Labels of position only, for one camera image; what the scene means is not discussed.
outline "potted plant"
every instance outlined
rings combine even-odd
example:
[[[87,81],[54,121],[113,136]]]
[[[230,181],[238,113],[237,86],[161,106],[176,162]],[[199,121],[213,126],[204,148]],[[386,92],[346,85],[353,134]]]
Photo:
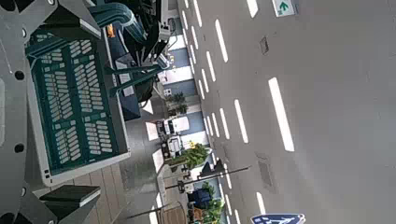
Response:
[[[202,189],[207,189],[212,198],[207,208],[203,210],[204,223],[219,223],[224,201],[222,199],[214,199],[215,188],[209,182],[206,181],[202,185]]]
[[[194,147],[183,151],[181,156],[170,160],[169,165],[176,166],[186,164],[189,169],[193,169],[194,167],[204,163],[208,155],[208,149],[206,149],[202,144],[195,144]]]

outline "ventilation grille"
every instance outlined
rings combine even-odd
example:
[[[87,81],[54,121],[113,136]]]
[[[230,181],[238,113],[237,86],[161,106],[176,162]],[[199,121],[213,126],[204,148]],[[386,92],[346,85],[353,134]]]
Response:
[[[259,162],[260,173],[262,175],[262,183],[266,189],[276,193],[276,185],[274,183],[271,164],[268,157],[262,154],[256,154]]]

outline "floor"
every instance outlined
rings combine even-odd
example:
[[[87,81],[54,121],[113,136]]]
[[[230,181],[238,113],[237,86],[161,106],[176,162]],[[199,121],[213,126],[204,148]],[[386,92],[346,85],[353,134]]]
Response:
[[[141,109],[141,119],[126,122],[129,145],[133,152],[131,158],[62,183],[101,187],[101,197],[84,224],[149,223],[149,216],[134,220],[126,218],[153,206],[158,207],[157,170],[152,155],[158,150],[160,140],[152,137],[149,140],[146,123],[163,118],[164,113],[163,101],[158,95],[154,93],[150,101],[152,110]],[[39,197],[62,185],[42,189],[35,194]]]

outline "green panel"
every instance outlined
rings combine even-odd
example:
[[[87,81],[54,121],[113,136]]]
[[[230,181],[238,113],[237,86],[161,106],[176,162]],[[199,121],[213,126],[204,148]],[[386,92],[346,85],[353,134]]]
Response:
[[[48,37],[37,32],[32,42]],[[119,155],[95,49],[91,40],[74,41],[35,62],[32,75],[52,175]]]

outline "ceiling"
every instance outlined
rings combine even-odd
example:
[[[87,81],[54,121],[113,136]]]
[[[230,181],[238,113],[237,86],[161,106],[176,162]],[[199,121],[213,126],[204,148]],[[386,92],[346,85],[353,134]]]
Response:
[[[258,0],[252,19],[246,0],[192,0],[185,10],[199,49],[195,80],[205,69],[205,117],[215,113],[217,156],[233,170],[233,188],[221,181],[242,223],[260,213],[303,213],[306,223],[393,223],[396,207],[396,1],[299,0],[299,14],[276,18],[271,1]],[[229,61],[215,30],[219,19]],[[187,31],[193,43],[191,28]],[[269,51],[262,54],[266,36]],[[216,82],[205,52],[210,50]],[[294,152],[284,149],[268,80],[282,93]],[[239,99],[247,128],[244,143],[234,108]],[[223,108],[231,139],[219,115]],[[275,190],[262,183],[257,153],[271,163]],[[236,223],[234,214],[231,222]]]

